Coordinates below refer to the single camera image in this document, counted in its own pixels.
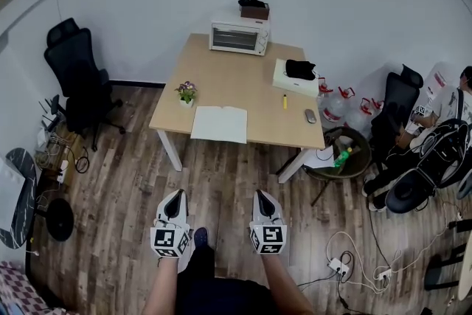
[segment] wooden table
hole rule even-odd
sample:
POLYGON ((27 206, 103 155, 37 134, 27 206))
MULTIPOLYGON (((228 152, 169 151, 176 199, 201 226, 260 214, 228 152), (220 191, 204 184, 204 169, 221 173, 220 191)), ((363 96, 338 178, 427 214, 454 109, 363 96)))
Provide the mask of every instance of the wooden table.
MULTIPOLYGON (((182 163, 167 132, 190 134, 195 110, 203 105, 246 109, 249 142, 307 149, 325 147, 316 99, 272 86, 277 58, 304 60, 305 54, 298 47, 281 44, 269 44, 264 57, 219 52, 209 50, 208 35, 190 35, 149 124, 157 130, 176 170, 182 170, 182 163), (190 109, 180 105, 174 91, 187 80, 198 89, 190 109), (288 98, 286 110, 284 94, 288 98), (307 122, 304 113, 307 108, 314 110, 316 124, 307 122)), ((288 179, 302 164, 303 159, 295 159, 280 177, 285 173, 288 179)))

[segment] black cloth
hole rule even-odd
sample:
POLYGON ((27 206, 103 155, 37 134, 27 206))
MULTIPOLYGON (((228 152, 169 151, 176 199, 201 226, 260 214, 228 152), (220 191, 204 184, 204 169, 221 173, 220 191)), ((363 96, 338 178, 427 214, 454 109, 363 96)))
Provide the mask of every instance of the black cloth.
POLYGON ((178 275, 176 314, 278 314, 271 292, 252 281, 215 278, 215 251, 195 249, 178 275))
MULTIPOLYGON (((386 170, 380 172, 375 179, 368 181, 364 185, 364 191, 367 195, 371 195, 379 189, 387 186, 393 180, 397 179, 400 175, 405 173, 407 170, 416 167, 420 162, 420 154, 411 150, 402 150, 401 148, 394 148, 390 153, 389 158, 385 161, 387 166, 386 170)), ((372 200, 375 207, 381 209, 385 207, 386 195, 389 191, 385 191, 380 195, 377 195, 372 200)))
POLYGON ((288 59, 285 62, 285 73, 288 77, 296 77, 297 79, 303 80, 315 80, 315 74, 313 69, 315 64, 308 62, 307 60, 293 60, 288 59))
POLYGON ((266 8, 266 3, 261 0, 238 0, 237 2, 241 7, 266 8))

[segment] black round stool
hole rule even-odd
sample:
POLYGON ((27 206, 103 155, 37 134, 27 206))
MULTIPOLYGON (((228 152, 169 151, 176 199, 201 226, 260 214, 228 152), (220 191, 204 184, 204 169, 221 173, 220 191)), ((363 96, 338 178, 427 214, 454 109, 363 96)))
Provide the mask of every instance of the black round stool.
POLYGON ((49 234, 57 241, 66 241, 74 230, 74 213, 69 202, 62 198, 52 200, 46 212, 36 210, 36 214, 46 219, 49 234))

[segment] white box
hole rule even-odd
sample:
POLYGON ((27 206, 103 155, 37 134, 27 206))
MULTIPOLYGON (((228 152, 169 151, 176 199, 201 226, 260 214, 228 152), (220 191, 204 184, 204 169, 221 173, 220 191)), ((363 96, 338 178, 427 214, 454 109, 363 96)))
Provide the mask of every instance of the white box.
POLYGON ((274 87, 287 89, 288 91, 297 92, 299 94, 306 94, 310 97, 318 97, 318 78, 313 80, 296 79, 295 77, 288 77, 285 74, 286 60, 277 59, 274 69, 274 78, 272 85, 274 87))

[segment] wooden floor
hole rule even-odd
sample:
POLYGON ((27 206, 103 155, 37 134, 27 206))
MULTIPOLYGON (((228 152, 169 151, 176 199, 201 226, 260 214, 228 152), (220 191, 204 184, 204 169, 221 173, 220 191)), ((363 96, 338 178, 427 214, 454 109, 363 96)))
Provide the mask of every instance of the wooden floor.
MULTIPOLYGON (((172 169, 157 134, 148 128, 160 93, 158 89, 116 87, 114 96, 125 104, 114 111, 113 118, 128 133, 122 136, 117 129, 103 127, 99 149, 91 152, 89 171, 76 175, 71 187, 47 193, 49 198, 60 196, 70 201, 75 216, 71 238, 65 243, 55 242, 48 236, 45 221, 36 218, 32 248, 40 256, 32 256, 32 275, 67 306, 81 314, 140 314, 157 267, 157 257, 149 246, 149 228, 158 203, 179 188, 187 191, 190 201, 190 226, 209 229, 219 276, 266 284, 247 231, 256 189, 270 192, 282 205, 290 229, 282 259, 297 283, 330 275, 326 245, 337 231, 353 237, 369 278, 377 265, 385 265, 372 236, 365 198, 360 194, 362 178, 330 185, 311 208, 310 201, 321 188, 319 181, 300 171, 288 183, 277 183, 275 172, 294 149, 190 140, 184 135, 174 136, 184 165, 178 173, 172 169)), ((455 201, 454 188, 442 190, 441 196, 470 209, 470 198, 455 201)), ((446 204, 445 208, 448 221, 454 220, 456 207, 446 204)), ((465 210, 464 216, 470 217, 471 211, 465 210)), ((389 262, 396 249, 403 250, 394 269, 411 263, 445 224, 438 197, 421 212, 375 213, 372 220, 389 262)), ((416 265, 394 275, 382 294, 346 283, 341 285, 341 295, 352 309, 369 314, 419 315, 424 307, 434 314, 463 314, 470 300, 457 302, 457 288, 424 291, 423 275, 433 254, 446 257, 451 247, 467 237, 468 233, 450 231, 438 237, 416 265), (452 296, 456 299, 448 307, 452 296)), ((348 238, 338 235, 331 243, 330 257, 339 257, 346 249, 355 253, 348 238)), ((457 269, 451 269, 445 280, 458 275, 457 269)), ((357 258, 351 281, 367 283, 357 258)), ((339 302, 336 285, 324 282, 306 288, 304 294, 316 314, 347 312, 339 302)))

